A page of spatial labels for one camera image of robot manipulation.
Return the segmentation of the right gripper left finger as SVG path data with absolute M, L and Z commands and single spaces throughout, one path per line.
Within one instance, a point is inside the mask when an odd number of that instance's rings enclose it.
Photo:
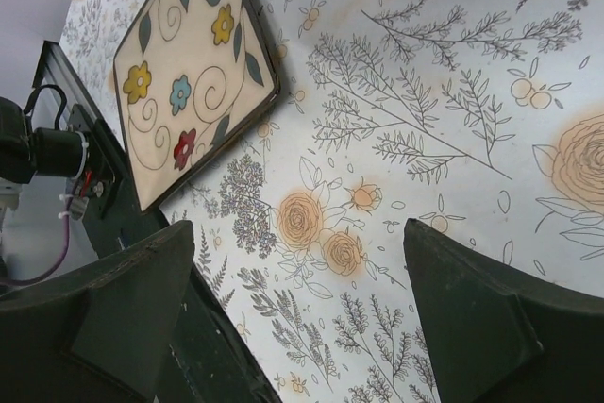
M 2 401 L 153 401 L 193 253 L 193 224 L 178 221 L 2 295 Z

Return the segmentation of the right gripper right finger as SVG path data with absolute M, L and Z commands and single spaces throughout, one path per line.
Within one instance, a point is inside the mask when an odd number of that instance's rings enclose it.
M 443 402 L 600 402 L 603 300 L 488 258 L 417 219 L 403 248 Z

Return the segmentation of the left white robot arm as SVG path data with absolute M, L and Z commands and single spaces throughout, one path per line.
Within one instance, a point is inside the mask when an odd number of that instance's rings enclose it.
M 59 96 L 58 112 L 51 127 L 35 128 L 34 108 L 45 90 Z M 34 89 L 24 107 L 1 99 L 1 211 L 17 210 L 21 188 L 35 176 L 76 182 L 84 175 L 91 141 L 81 131 L 60 127 L 66 107 L 67 96 L 56 84 Z

